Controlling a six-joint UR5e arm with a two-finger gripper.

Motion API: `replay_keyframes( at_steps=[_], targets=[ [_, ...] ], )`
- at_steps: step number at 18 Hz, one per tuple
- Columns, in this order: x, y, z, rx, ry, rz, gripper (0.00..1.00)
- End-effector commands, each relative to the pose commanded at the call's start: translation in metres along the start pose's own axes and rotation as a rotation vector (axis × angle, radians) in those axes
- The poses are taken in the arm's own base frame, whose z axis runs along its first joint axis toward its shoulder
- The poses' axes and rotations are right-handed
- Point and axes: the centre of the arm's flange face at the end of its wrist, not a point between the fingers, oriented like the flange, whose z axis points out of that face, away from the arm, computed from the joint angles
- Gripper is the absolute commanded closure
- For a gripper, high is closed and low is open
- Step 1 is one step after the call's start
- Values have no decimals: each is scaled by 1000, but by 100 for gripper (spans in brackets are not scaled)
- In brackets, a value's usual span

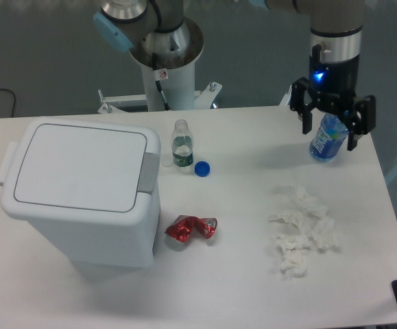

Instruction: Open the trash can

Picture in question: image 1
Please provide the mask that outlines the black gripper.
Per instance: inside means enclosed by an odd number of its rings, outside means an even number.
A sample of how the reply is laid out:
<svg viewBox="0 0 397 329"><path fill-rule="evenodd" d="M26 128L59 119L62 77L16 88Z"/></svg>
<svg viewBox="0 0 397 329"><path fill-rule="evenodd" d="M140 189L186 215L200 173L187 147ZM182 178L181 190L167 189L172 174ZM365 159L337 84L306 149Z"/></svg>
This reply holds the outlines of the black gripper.
<svg viewBox="0 0 397 329"><path fill-rule="evenodd" d="M313 103L322 112L343 112L342 123L348 131L347 150L352 151L358 140L376 127L376 97L356 97L359 55L341 62L323 62L321 54L320 44L311 48L309 80L301 77L291 85L289 107L298 113L303 134L312 130ZM307 91L313 100L308 104L304 101Z"/></svg>

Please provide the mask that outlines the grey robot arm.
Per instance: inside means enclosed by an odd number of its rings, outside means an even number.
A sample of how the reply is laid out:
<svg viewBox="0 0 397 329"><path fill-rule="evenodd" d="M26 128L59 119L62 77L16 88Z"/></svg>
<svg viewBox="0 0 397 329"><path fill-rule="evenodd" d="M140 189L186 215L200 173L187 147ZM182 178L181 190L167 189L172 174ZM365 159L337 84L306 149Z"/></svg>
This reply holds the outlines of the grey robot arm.
<svg viewBox="0 0 397 329"><path fill-rule="evenodd" d="M376 99L355 88L363 27L362 1L257 1L265 9L305 14L311 25L309 75L291 86L289 107L302 131L312 111L333 114L348 130L348 150L376 125ZM204 48L182 1L101 1L93 22L104 40L140 65L150 111L195 107L195 62Z"/></svg>

